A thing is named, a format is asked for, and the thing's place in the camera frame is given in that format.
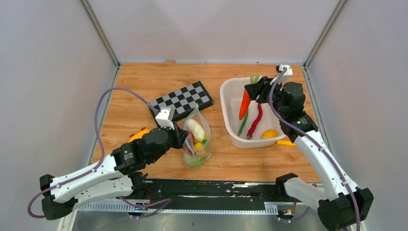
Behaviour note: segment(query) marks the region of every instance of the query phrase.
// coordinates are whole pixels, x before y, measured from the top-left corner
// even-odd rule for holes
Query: white vegetable
[[[205,139],[204,128],[197,121],[190,119],[187,122],[187,128],[198,141],[202,142]]]

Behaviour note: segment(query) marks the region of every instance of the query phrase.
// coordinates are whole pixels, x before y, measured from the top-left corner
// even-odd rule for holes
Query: carrot
[[[260,103],[258,103],[258,117],[254,120],[254,122],[251,125],[251,128],[248,130],[248,134],[246,134],[246,138],[249,140],[250,138],[252,138],[252,134],[255,131],[256,126],[258,125],[258,123],[261,121],[262,118],[262,106]]]
[[[248,111],[249,104],[251,103],[251,97],[249,97],[249,94],[246,90],[243,92],[243,97],[242,97],[242,102],[241,102],[241,108],[240,108],[240,120],[243,119],[245,116],[246,111]]]
[[[251,74],[249,83],[250,83],[250,84],[257,83],[258,80],[259,80],[259,77],[260,77],[260,75],[255,76],[255,75]],[[243,129],[243,127],[245,126],[247,117],[248,117],[248,107],[247,107],[247,109],[246,109],[245,116],[243,117],[243,120],[242,120],[240,129],[239,129],[239,131],[238,131],[238,136],[240,136],[240,134],[241,134],[241,132],[242,132],[242,129]]]

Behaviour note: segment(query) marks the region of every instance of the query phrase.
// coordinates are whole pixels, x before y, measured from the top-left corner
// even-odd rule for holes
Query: black and white checkered board
[[[201,111],[213,105],[213,99],[208,94],[203,84],[198,81],[168,95],[149,102],[154,108],[160,110],[162,107],[173,108],[173,121],[177,122],[186,118],[193,108],[198,104]]]

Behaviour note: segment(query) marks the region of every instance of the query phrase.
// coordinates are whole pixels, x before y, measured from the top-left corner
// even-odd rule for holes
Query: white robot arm
[[[101,164],[97,162],[65,176],[42,176],[41,190],[52,188],[41,201],[45,218],[59,219],[101,199],[143,194],[145,176],[138,171],[155,163],[170,148],[182,148],[187,138],[188,132],[172,122],[173,114],[173,109],[162,108],[155,117],[159,128],[113,150]]]
[[[283,133],[308,158],[324,188],[315,188],[290,173],[276,179],[281,197],[297,198],[317,211],[330,231],[359,223],[357,218],[367,217],[372,193],[368,188],[361,190],[332,156],[313,119],[303,110],[306,97],[302,84],[282,84],[292,76],[292,68],[278,65],[277,72],[277,77],[262,77],[255,84],[245,85],[245,90],[252,100],[270,104]]]

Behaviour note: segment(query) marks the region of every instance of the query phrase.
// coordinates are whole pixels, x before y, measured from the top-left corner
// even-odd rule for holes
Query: white wall
[[[407,230],[408,1],[348,1],[311,65],[330,147],[369,187],[370,231]]]
[[[121,62],[303,62],[338,0],[89,0]]]
[[[1,2],[0,230],[56,230],[27,204],[40,176],[88,163],[94,108],[114,73],[79,1]],[[42,214],[40,199],[33,209]]]

